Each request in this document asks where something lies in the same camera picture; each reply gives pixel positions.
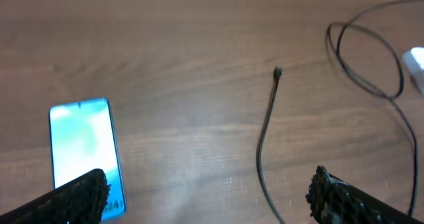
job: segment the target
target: black wire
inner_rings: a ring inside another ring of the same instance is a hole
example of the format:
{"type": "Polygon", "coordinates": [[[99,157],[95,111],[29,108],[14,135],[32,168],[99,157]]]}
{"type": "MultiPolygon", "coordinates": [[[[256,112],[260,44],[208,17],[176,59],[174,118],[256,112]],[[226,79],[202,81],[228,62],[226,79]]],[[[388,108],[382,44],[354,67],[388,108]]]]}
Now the black wire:
{"type": "Polygon", "coordinates": [[[274,71],[274,87],[272,89],[270,104],[269,104],[268,110],[266,112],[264,126],[262,128],[262,132],[260,133],[260,138],[259,138],[259,142],[258,142],[258,151],[257,151],[257,157],[256,157],[256,165],[257,165],[257,168],[258,168],[260,185],[262,186],[262,190],[264,190],[266,201],[268,201],[268,203],[270,204],[270,207],[271,207],[272,211],[274,212],[275,216],[277,217],[278,221],[282,224],[285,224],[286,221],[284,221],[284,218],[280,215],[276,206],[272,202],[270,194],[268,193],[268,189],[266,188],[266,184],[265,184],[265,180],[264,180],[264,174],[262,173],[262,146],[264,144],[264,139],[265,139],[266,130],[268,129],[268,124],[270,123],[272,108],[274,107],[274,102],[276,100],[278,82],[280,80],[281,73],[282,73],[282,69],[279,68],[279,67],[277,67],[274,71]]]}
{"type": "Polygon", "coordinates": [[[411,2],[417,2],[417,1],[424,1],[424,0],[397,0],[397,1],[390,1],[387,3],[381,3],[378,5],[375,5],[369,9],[364,10],[363,12],[355,15],[351,20],[349,20],[347,23],[331,23],[327,28],[326,33],[326,39],[329,42],[329,45],[331,47],[331,50],[334,52],[335,56],[337,57],[337,60],[339,61],[343,71],[347,75],[347,77],[354,82],[356,85],[358,85],[360,88],[362,88],[364,91],[368,92],[369,94],[373,95],[374,97],[387,99],[389,103],[395,108],[395,110],[399,113],[400,117],[402,118],[403,122],[406,124],[409,132],[411,133],[413,146],[414,146],[414,153],[413,153],[413,188],[412,188],[412,197],[411,197],[411,203],[409,206],[408,215],[413,216],[413,210],[415,208],[415,202],[417,199],[417,191],[418,191],[418,144],[417,144],[417,138],[415,137],[415,133],[409,124],[409,121],[406,119],[406,116],[403,114],[403,111],[399,108],[399,106],[395,103],[394,99],[398,98],[402,92],[403,87],[405,84],[405,80],[403,78],[403,71],[400,64],[399,56],[396,53],[396,50],[393,48],[393,46],[381,35],[379,35],[377,32],[374,32],[370,30],[369,28],[362,27],[359,25],[353,24],[354,21],[358,20],[360,17],[364,16],[365,14],[372,12],[376,9],[381,9],[384,7],[392,6],[392,5],[399,5],[404,3],[411,3],[411,2]],[[331,29],[333,27],[342,27],[339,37],[337,39],[337,46],[335,47],[333,44],[333,40],[331,38],[331,29]],[[359,32],[363,32],[364,34],[367,34],[378,41],[380,41],[384,46],[389,49],[389,51],[392,53],[392,56],[394,57],[394,60],[396,62],[397,71],[399,73],[399,88],[398,91],[394,95],[388,95],[384,91],[382,91],[380,88],[378,88],[373,83],[369,82],[362,76],[358,75],[354,70],[350,68],[350,66],[342,59],[340,55],[340,47],[341,47],[341,40],[343,37],[343,34],[345,33],[347,28],[353,28],[359,32]]]}

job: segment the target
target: black mesh object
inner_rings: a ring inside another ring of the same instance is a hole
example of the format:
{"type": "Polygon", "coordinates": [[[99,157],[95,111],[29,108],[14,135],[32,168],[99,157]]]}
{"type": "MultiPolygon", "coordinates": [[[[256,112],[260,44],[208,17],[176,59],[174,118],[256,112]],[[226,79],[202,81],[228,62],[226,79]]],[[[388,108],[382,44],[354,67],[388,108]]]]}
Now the black mesh object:
{"type": "Polygon", "coordinates": [[[311,216],[322,224],[422,223],[331,175],[323,166],[318,166],[306,200],[311,216]]]}
{"type": "Polygon", "coordinates": [[[100,223],[110,186],[94,169],[43,196],[0,216],[0,223],[100,223]]]}

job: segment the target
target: table surface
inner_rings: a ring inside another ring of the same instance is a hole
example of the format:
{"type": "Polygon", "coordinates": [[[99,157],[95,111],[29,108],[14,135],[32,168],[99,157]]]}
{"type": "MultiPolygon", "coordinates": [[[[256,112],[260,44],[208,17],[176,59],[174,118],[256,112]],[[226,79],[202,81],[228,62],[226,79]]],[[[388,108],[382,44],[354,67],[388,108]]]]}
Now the table surface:
{"type": "MultiPolygon", "coordinates": [[[[318,165],[406,212],[409,134],[325,50],[330,22],[384,1],[0,0],[0,213],[53,188],[49,108],[104,96],[128,202],[114,223],[276,223],[255,161],[276,66],[283,75],[263,167],[288,223],[314,223],[305,194],[318,165]]],[[[359,23],[402,53],[424,45],[423,7],[359,23]]],[[[395,64],[375,40],[348,32],[342,53],[397,89],[395,64]]],[[[424,98],[409,79],[397,102],[423,143],[424,98]]],[[[423,185],[421,171],[422,221],[423,185]]]]}

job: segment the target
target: phone screen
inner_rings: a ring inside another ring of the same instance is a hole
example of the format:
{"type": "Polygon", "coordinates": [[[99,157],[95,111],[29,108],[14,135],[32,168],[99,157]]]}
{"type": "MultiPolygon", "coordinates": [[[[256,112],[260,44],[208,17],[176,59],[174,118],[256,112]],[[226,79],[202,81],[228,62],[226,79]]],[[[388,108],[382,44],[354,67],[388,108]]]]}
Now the phone screen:
{"type": "Polygon", "coordinates": [[[109,102],[106,98],[57,105],[50,110],[54,188],[101,168],[111,185],[102,220],[126,210],[109,102]]]}

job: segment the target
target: cable end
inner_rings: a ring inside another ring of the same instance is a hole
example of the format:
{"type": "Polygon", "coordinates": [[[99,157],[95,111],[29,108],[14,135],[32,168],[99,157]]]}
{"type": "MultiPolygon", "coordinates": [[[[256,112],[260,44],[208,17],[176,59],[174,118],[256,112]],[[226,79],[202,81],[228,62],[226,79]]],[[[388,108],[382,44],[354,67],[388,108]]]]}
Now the cable end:
{"type": "Polygon", "coordinates": [[[281,67],[276,67],[276,69],[274,70],[274,78],[279,79],[282,73],[283,71],[281,67]]]}

